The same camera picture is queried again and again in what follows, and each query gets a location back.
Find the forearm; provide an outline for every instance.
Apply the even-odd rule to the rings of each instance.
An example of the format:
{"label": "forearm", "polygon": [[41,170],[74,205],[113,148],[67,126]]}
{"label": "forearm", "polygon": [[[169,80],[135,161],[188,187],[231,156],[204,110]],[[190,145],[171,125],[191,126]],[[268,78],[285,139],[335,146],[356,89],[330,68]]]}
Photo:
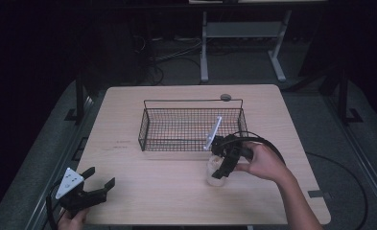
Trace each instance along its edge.
{"label": "forearm", "polygon": [[289,172],[276,183],[283,198],[287,221],[291,229],[322,229],[293,174]]}

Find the white triangular marker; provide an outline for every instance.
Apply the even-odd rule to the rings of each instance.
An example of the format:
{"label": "white triangular marker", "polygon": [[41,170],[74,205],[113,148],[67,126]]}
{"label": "white triangular marker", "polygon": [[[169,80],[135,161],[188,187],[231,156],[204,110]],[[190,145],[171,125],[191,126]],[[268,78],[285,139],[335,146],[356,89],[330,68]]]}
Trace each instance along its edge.
{"label": "white triangular marker", "polygon": [[68,194],[73,190],[77,185],[81,184],[84,181],[83,177],[80,176],[77,172],[71,170],[70,168],[66,169],[65,175],[62,178],[62,181],[59,185],[59,190],[56,194],[56,199],[60,199],[64,195]]}

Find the black cable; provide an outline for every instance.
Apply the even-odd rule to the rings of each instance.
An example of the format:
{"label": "black cable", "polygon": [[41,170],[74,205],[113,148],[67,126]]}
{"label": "black cable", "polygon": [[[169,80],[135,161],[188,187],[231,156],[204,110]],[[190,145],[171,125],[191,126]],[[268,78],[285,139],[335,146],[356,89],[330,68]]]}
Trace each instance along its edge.
{"label": "black cable", "polygon": [[359,181],[358,177],[352,172],[350,171],[347,167],[345,167],[344,165],[342,165],[341,163],[333,160],[333,159],[330,159],[328,157],[325,157],[325,156],[321,156],[321,155],[317,155],[317,154],[314,154],[314,153],[311,153],[309,151],[305,151],[306,154],[308,155],[313,155],[315,157],[318,157],[318,158],[321,158],[321,159],[324,159],[324,160],[327,160],[339,167],[341,167],[342,169],[344,169],[347,173],[349,173],[356,181],[356,183],[359,185],[359,188],[361,189],[361,192],[362,192],[362,195],[364,197],[364,201],[365,201],[365,213],[364,213],[364,216],[362,218],[362,221],[359,223],[359,225],[356,227],[356,230],[358,229],[362,229],[362,227],[365,225],[365,222],[367,221],[367,212],[368,212],[368,202],[367,202],[367,195],[365,193],[365,189],[364,189],[364,186],[362,185],[362,183]]}
{"label": "black cable", "polygon": [[[56,209],[57,209],[58,206],[59,206],[59,202],[57,202],[56,205],[54,205],[54,207],[53,207],[53,212],[56,211]],[[41,228],[41,229],[45,229],[45,226],[47,226],[47,223],[48,223],[48,222],[49,222],[48,219],[46,219],[46,220],[44,221],[44,223],[42,224],[42,228]]]}
{"label": "black cable", "polygon": [[256,137],[260,137],[259,135],[257,135],[256,133],[254,133],[254,132],[251,132],[251,131],[237,131],[237,132],[234,132],[234,133],[232,133],[233,135],[234,134],[238,134],[238,133],[249,133],[249,134],[252,134],[252,135],[254,135],[254,136],[256,136]]}
{"label": "black cable", "polygon": [[[148,71],[148,74],[152,77],[152,82],[150,82],[150,84],[152,85],[152,86],[157,86],[157,85],[159,85],[159,84],[162,84],[162,81],[163,81],[163,79],[164,79],[164,71],[160,68],[160,67],[158,67],[158,66],[152,66],[152,68],[154,69],[154,74],[152,74],[151,72],[150,72],[150,70]],[[160,72],[160,74],[161,74],[161,77],[160,77],[160,80],[155,80],[155,75],[157,74],[157,71],[159,71]]]}
{"label": "black cable", "polygon": [[278,148],[275,145],[272,144],[272,142],[264,139],[263,137],[255,134],[255,133],[249,132],[249,131],[239,131],[239,132],[251,133],[251,134],[255,135],[255,137],[237,137],[236,139],[228,140],[228,141],[224,141],[224,142],[220,143],[218,145],[218,147],[220,148],[222,146],[229,145],[229,144],[235,143],[235,142],[245,142],[245,141],[259,142],[259,143],[262,143],[262,144],[268,146],[278,156],[278,158],[280,158],[280,160],[283,162],[283,164],[286,165],[286,161],[284,160],[283,155],[278,150]]}
{"label": "black cable", "polygon": [[207,54],[209,56],[227,56],[239,51],[239,47],[232,44],[232,42],[223,43],[219,40],[213,40],[212,42],[207,43],[209,43],[209,47],[207,49]]}
{"label": "black cable", "polygon": [[196,38],[196,37],[192,37],[192,38],[188,38],[187,40],[182,40],[182,39],[174,39],[173,41],[174,42],[179,42],[179,43],[182,43],[182,44],[188,44],[188,45],[191,45],[191,44],[195,44],[198,42],[198,40],[200,40],[199,38]]}
{"label": "black cable", "polygon": [[57,220],[57,225],[59,224],[59,221],[62,219],[63,215],[65,215],[66,210],[64,209],[61,215],[59,215],[59,220]]}
{"label": "black cable", "polygon": [[176,57],[180,57],[180,56],[195,55],[195,54],[199,53],[199,52],[196,52],[196,51],[199,50],[200,48],[201,48],[201,41],[199,41],[198,44],[195,45],[195,46],[186,48],[184,50],[178,51],[178,52],[170,54],[170,55],[166,55],[166,56],[163,56],[163,57],[151,57],[151,60],[154,61],[155,63],[158,63],[158,62],[163,61],[163,60],[168,60],[168,59],[172,59],[172,58],[176,58]]}
{"label": "black cable", "polygon": [[48,222],[50,223],[50,226],[53,230],[58,229],[58,226],[57,226],[57,223],[54,219],[54,210],[53,210],[51,196],[53,194],[53,191],[56,189],[56,187],[60,184],[61,181],[62,181],[62,178],[60,180],[54,182],[53,186],[51,186],[50,192],[45,197],[45,206],[46,206],[46,209],[47,209],[47,219],[48,219]]}
{"label": "black cable", "polygon": [[157,63],[162,63],[162,62],[166,62],[166,61],[170,61],[170,60],[179,60],[179,59],[191,61],[191,62],[193,62],[195,65],[197,65],[198,68],[200,68],[200,65],[199,65],[196,61],[194,61],[194,60],[192,60],[192,59],[190,59],[190,58],[188,58],[188,57],[171,57],[171,58],[168,58],[168,59],[166,59],[166,60],[158,61]]}

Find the wooden table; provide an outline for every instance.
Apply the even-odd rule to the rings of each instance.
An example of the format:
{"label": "wooden table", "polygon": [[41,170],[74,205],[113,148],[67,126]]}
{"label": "wooden table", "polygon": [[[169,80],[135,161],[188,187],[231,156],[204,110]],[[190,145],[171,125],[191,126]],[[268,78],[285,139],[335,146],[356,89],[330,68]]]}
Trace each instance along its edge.
{"label": "wooden table", "polygon": [[322,224],[330,214],[319,190],[279,89],[274,85],[198,85],[115,87],[106,97],[77,169],[96,167],[85,190],[116,177],[107,202],[91,209],[87,222],[114,225],[286,224],[280,193],[273,182],[233,172],[222,187],[206,182],[209,151],[142,151],[138,134],[144,100],[243,99],[247,130],[271,141],[298,179]]}

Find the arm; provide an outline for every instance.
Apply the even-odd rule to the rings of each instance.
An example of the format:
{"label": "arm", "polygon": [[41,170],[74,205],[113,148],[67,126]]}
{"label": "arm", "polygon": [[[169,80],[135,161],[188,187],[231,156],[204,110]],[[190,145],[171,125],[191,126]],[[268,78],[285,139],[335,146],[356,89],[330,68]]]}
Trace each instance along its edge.
{"label": "arm", "polygon": [[291,229],[322,229],[301,192],[296,178],[275,153],[261,144],[246,142],[244,146],[253,151],[253,159],[249,164],[237,164],[235,170],[268,179],[277,184]]}

